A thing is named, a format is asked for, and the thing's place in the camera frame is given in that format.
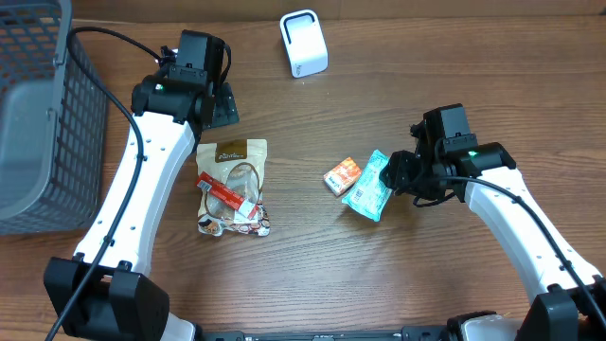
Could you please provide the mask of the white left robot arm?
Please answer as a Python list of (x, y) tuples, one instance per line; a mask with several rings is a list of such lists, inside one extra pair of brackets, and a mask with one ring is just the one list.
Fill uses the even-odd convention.
[(206, 129), (238, 110), (223, 78), (173, 66), (134, 87), (131, 128), (104, 203), (71, 259), (53, 258), (44, 286), (57, 314), (47, 334), (87, 340), (200, 340), (202, 328), (170, 310), (149, 278), (170, 191)]

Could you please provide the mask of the red snack stick packet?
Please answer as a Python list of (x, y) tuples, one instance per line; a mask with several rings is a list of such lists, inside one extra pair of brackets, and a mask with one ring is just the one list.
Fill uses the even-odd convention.
[(248, 201), (231, 188), (228, 188), (224, 183), (213, 178), (204, 171), (198, 177), (197, 186), (207, 194), (214, 196), (226, 206), (233, 208), (248, 220), (252, 220), (258, 212), (256, 204)]

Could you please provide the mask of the beige brown snack pouch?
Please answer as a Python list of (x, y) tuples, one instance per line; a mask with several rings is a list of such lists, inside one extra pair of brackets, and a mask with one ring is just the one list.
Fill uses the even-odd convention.
[(197, 222), (201, 233), (215, 237), (226, 231), (258, 237), (270, 233), (262, 191), (267, 154), (264, 139), (238, 139), (197, 147), (198, 177), (204, 171), (258, 207), (256, 216), (248, 220), (201, 189)]

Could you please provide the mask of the white barcode scanner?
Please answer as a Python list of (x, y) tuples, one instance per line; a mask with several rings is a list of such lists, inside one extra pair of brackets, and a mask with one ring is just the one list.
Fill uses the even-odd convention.
[(307, 77), (328, 68), (326, 41), (319, 18), (313, 10), (284, 14), (279, 27), (294, 78)]

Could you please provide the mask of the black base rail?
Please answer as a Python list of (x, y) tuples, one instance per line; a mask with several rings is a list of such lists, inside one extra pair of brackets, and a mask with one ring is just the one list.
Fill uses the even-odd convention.
[(403, 327), (399, 330), (348, 332), (204, 332), (204, 341), (455, 341), (455, 340), (514, 340), (514, 327), (502, 330), (487, 324), (475, 324), (469, 334), (445, 326)]

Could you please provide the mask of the orange small snack box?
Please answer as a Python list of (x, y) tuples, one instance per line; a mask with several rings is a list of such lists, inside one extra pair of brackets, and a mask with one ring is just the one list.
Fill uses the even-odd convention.
[(362, 170), (348, 157), (324, 174), (323, 180), (335, 196), (340, 196), (360, 178)]

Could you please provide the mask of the grey plastic mesh basket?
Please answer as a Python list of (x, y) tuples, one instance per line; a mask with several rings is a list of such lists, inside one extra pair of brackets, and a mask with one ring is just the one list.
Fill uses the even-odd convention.
[(109, 101), (68, 1), (1, 2), (1, 232), (71, 230), (98, 211)]

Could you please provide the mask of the teal wet wipes pack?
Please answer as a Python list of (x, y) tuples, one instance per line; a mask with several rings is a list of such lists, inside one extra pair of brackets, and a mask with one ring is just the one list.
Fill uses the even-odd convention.
[(368, 219), (378, 222), (389, 200), (392, 190), (381, 180), (381, 171), (387, 166), (389, 158), (375, 150), (370, 156), (360, 178), (342, 199), (342, 203)]

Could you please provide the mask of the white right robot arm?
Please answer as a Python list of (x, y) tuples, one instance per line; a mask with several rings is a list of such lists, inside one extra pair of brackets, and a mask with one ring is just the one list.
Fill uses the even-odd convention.
[(530, 308), (523, 320), (495, 313), (456, 317), (447, 324), (448, 338), (604, 339), (605, 277), (546, 217), (501, 144), (420, 143), (413, 153), (393, 153), (380, 179), (413, 195), (416, 206), (457, 197), (487, 225), (525, 287)]

